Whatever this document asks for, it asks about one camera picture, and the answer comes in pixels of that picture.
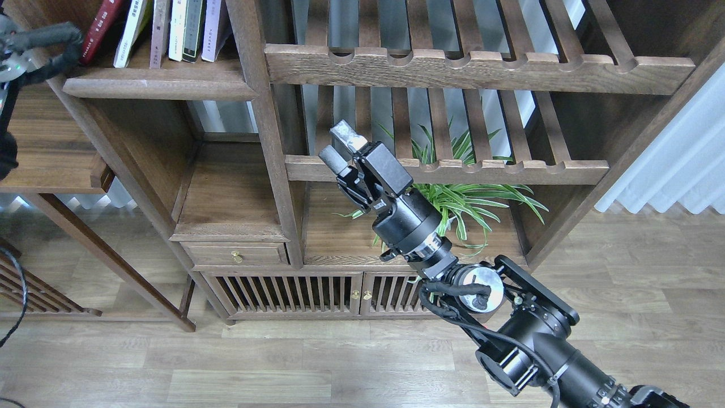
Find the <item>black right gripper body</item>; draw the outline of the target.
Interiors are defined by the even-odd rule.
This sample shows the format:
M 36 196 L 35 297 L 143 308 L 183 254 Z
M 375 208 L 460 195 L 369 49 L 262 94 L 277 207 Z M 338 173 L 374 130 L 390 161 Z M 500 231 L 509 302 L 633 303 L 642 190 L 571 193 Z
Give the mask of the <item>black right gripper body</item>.
M 379 258 L 401 255 L 410 264 L 452 264 L 451 242 L 437 234 L 442 215 L 412 187 L 412 177 L 381 142 L 352 153 L 354 166 L 335 155 L 339 189 L 360 211 L 375 211 L 373 231 L 388 247 Z

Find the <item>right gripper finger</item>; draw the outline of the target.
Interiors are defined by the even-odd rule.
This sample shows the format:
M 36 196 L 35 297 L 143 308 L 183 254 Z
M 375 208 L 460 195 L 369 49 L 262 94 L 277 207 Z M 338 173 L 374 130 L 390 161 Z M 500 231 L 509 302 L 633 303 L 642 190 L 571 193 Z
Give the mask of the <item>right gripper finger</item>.
M 318 154 L 324 164 L 333 172 L 336 177 L 345 177 L 351 172 L 348 162 L 334 149 L 332 145 L 327 145 Z
M 368 140 L 342 120 L 330 129 L 333 135 L 333 152 L 341 156 L 360 156 L 366 152 Z

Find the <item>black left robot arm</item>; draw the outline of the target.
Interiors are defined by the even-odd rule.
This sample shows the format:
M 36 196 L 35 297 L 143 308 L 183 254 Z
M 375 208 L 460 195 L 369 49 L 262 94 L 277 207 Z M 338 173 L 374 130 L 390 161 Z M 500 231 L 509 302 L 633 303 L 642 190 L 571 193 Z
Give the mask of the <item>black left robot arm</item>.
M 24 31 L 3 11 L 1 34 L 1 178 L 19 166 L 18 145 L 8 131 L 16 98 L 23 86 L 41 83 L 65 73 L 78 64 L 84 34 L 73 23 L 65 22 Z M 49 59 L 46 65 L 33 62 L 31 50 L 63 44 L 62 54 Z

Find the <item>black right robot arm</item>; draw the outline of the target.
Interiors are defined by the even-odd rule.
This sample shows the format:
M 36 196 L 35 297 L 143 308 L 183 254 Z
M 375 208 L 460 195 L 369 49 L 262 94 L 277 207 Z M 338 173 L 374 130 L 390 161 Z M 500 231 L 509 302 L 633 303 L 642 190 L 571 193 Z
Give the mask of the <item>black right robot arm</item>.
M 546 390 L 553 407 L 685 406 L 652 385 L 627 389 L 583 356 L 567 341 L 578 313 L 510 258 L 461 263 L 437 234 L 442 215 L 384 144 L 346 121 L 331 134 L 338 145 L 319 157 L 361 211 L 376 212 L 373 230 L 388 247 L 381 260 L 406 259 L 421 279 L 422 305 L 463 329 L 482 367 L 511 395 L 530 385 Z

